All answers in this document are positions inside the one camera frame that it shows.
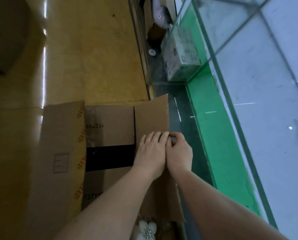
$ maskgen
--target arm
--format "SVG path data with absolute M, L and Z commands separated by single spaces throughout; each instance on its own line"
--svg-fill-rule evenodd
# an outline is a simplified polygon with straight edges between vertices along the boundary
M 132 169 L 73 219 L 55 239 L 129 239 L 149 186 L 165 168 L 169 133 L 163 133 L 161 138 L 160 135 L 160 132 L 152 132 L 147 138 L 143 136 Z
M 287 240 L 275 228 L 242 205 L 227 198 L 191 172 L 192 149 L 181 133 L 170 133 L 167 166 L 177 182 L 201 236 L 206 239 Z

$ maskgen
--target forearm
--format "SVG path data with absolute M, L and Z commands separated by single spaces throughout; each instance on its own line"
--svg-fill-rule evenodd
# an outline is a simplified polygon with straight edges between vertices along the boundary
M 145 173 L 132 168 L 83 210 L 56 239 L 129 239 L 151 182 Z
M 256 214 L 224 196 L 190 171 L 175 178 L 203 239 L 285 238 Z

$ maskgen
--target white flower ornament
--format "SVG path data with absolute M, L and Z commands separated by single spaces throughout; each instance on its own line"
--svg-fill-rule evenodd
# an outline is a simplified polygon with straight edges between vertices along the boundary
M 154 234 L 157 231 L 157 224 L 155 222 L 149 222 L 141 220 L 139 222 L 140 233 L 137 236 L 137 240 L 156 240 Z

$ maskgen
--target left hand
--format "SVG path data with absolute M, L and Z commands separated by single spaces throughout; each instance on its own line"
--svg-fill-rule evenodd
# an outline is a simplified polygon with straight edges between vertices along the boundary
M 162 174 L 166 165 L 166 143 L 169 132 L 151 132 L 140 140 L 139 149 L 135 156 L 132 169 L 148 173 L 152 180 Z

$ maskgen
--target tiled floor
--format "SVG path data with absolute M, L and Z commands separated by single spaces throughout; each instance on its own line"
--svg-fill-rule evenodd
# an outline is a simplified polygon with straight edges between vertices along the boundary
M 147 100 L 128 0 L 27 0 L 27 44 L 0 76 L 0 239 L 17 239 L 42 106 Z

